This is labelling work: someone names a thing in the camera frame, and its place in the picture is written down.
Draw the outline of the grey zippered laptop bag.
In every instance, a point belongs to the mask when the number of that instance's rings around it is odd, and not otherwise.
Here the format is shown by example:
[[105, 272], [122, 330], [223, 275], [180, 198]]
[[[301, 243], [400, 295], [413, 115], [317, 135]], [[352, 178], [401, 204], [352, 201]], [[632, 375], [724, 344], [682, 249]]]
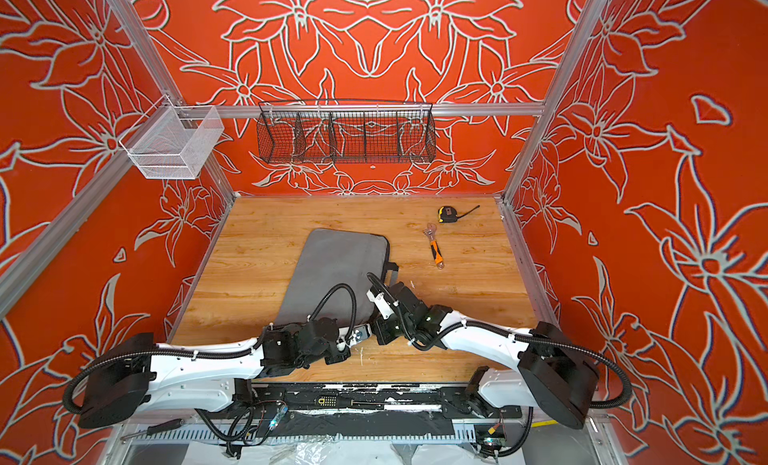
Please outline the grey zippered laptop bag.
[[371, 288], [369, 273], [384, 280], [397, 274], [399, 266], [390, 259], [390, 243], [383, 235], [332, 229], [310, 232], [300, 254], [275, 323], [303, 323], [330, 289], [349, 285], [356, 297], [356, 317], [351, 317], [351, 301], [340, 290], [328, 299], [318, 316], [335, 319], [339, 326], [361, 325], [374, 314], [375, 305], [367, 298]]

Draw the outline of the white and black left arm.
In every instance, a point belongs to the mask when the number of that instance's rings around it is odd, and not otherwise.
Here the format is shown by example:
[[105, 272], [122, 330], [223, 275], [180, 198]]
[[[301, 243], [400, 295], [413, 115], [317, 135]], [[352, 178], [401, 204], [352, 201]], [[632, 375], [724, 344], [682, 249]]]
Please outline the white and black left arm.
[[247, 340], [196, 347], [157, 343], [137, 334], [92, 360], [66, 385], [62, 405], [85, 429], [160, 410], [220, 413], [254, 400], [256, 379], [288, 376], [322, 361], [346, 361], [368, 339], [368, 324], [341, 326], [323, 313], [327, 297], [301, 323], [271, 325]]

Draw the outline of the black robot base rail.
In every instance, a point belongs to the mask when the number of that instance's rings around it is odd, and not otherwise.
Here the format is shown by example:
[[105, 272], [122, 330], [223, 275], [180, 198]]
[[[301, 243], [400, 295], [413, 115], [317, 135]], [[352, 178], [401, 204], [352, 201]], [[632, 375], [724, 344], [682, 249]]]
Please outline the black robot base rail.
[[520, 406], [494, 408], [455, 383], [253, 383], [253, 402], [290, 412], [436, 413], [449, 419], [521, 419]]

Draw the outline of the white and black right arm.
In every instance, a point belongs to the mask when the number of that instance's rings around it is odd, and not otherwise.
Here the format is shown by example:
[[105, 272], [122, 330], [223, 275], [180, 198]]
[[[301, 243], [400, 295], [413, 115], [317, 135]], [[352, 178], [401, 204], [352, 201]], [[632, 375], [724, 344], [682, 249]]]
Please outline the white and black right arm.
[[428, 306], [402, 282], [387, 286], [374, 274], [367, 278], [367, 296], [376, 308], [371, 328], [379, 344], [402, 337], [420, 352], [460, 351], [493, 362], [478, 368], [468, 384], [475, 408], [532, 407], [580, 429], [590, 411], [617, 408], [632, 398], [631, 380], [621, 366], [573, 344], [552, 323], [503, 327], [447, 306]]

